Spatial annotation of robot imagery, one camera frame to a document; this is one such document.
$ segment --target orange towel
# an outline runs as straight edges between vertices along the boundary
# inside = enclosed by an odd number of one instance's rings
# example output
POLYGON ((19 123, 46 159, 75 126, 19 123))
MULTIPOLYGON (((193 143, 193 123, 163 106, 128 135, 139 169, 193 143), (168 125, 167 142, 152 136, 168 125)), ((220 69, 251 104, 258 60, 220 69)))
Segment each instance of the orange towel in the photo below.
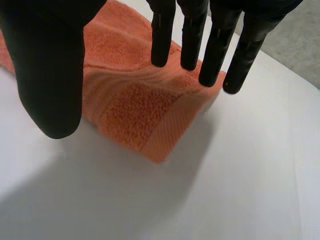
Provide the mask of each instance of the orange towel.
MULTIPOLYGON (((171 43, 165 67, 151 65, 151 24, 134 9, 108 1, 84 28, 84 117, 104 136, 153 162, 164 161, 205 103, 218 95, 180 66, 171 43)), ((0 32, 0 65, 14 72, 0 32)))

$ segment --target black finger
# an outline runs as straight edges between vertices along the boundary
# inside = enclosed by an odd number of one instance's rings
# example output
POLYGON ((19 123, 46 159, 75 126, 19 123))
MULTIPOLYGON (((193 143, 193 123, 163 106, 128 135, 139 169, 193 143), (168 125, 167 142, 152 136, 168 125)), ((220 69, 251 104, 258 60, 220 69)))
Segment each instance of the black finger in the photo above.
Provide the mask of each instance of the black finger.
POLYGON ((83 31, 18 1, 5 1, 0 13, 20 100, 48 137, 67 137, 82 113, 83 31))
POLYGON ((229 9, 213 2, 210 9, 212 27, 199 74, 200 84, 206 87, 212 87, 217 80, 241 13, 241 9, 229 9))
POLYGON ((184 15, 182 29, 181 66, 196 68, 208 12, 208 0, 178 0, 184 15))
POLYGON ((147 0, 153 11, 151 63, 163 67, 168 61, 176 13, 175 0, 147 0))
POLYGON ((186 70, 196 68, 206 19, 207 11, 197 18, 184 18, 180 63, 186 70))
POLYGON ((249 13, 244 15, 243 30, 223 82, 226 93, 240 91, 267 34, 279 22, 266 21, 249 13))
POLYGON ((151 63, 163 67, 168 61, 175 12, 154 13, 152 19, 151 63))

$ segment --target gray floor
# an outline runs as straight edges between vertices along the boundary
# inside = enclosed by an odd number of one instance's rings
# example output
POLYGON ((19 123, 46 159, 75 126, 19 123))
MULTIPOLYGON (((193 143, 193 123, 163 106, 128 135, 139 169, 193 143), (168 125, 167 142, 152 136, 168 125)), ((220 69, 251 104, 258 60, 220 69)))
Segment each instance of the gray floor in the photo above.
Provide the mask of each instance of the gray floor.
MULTIPOLYGON (((242 25, 243 15, 235 29, 239 35, 242 25)), ((261 49, 320 89, 320 0, 304 0, 268 34, 261 49)))

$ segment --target white table surface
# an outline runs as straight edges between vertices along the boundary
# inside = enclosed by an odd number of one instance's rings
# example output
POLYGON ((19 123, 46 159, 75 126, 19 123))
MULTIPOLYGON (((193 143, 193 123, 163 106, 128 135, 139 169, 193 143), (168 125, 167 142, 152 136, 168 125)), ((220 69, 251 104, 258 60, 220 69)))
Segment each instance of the white table surface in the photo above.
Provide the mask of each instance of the white table surface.
MULTIPOLYGON (((144 0, 122 2, 152 19, 144 0)), ((182 22, 178 9, 179 44, 182 22)), ((208 17, 201 59, 210 28, 208 17)), ((166 164, 85 120, 68 138, 47 138, 3 69, 0 125, 1 240, 320 239, 320 94, 263 52, 240 93, 221 91, 166 164)))

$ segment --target towel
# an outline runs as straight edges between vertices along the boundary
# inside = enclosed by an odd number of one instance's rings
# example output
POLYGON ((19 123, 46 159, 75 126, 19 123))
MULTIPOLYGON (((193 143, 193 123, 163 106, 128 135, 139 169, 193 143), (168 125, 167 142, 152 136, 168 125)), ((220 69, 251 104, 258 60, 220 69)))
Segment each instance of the towel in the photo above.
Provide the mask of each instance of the towel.
MULTIPOLYGON (((151 64, 151 23, 129 6, 108 1, 84 28, 83 116, 121 146, 155 163, 166 159, 202 107, 222 88, 210 88, 180 66, 181 47, 171 43, 168 62, 151 64)), ((0 65, 14 66, 0 32, 0 65)))

